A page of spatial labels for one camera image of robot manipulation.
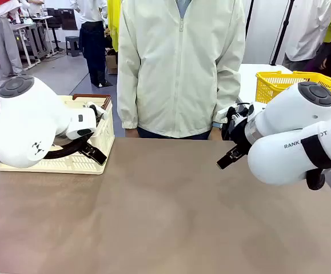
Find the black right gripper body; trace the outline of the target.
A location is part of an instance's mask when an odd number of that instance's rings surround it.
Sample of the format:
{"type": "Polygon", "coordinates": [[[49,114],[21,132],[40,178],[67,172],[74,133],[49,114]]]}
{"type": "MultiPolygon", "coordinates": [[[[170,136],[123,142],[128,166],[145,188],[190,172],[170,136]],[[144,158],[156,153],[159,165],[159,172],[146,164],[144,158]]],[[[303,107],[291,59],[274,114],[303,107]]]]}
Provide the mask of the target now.
{"type": "Polygon", "coordinates": [[[239,103],[229,107],[226,122],[221,129],[223,140],[231,140],[240,146],[251,146],[245,133],[249,116],[249,103],[239,103]]]}

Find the person's left hand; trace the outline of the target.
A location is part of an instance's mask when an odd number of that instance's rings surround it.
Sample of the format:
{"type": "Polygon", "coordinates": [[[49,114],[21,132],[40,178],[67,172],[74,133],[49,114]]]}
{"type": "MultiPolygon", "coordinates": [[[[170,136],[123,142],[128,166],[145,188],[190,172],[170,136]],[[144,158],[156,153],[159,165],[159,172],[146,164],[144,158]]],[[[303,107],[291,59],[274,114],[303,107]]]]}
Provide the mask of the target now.
{"type": "Polygon", "coordinates": [[[213,127],[212,130],[210,131],[208,140],[223,141],[222,130],[220,128],[213,127]]]}

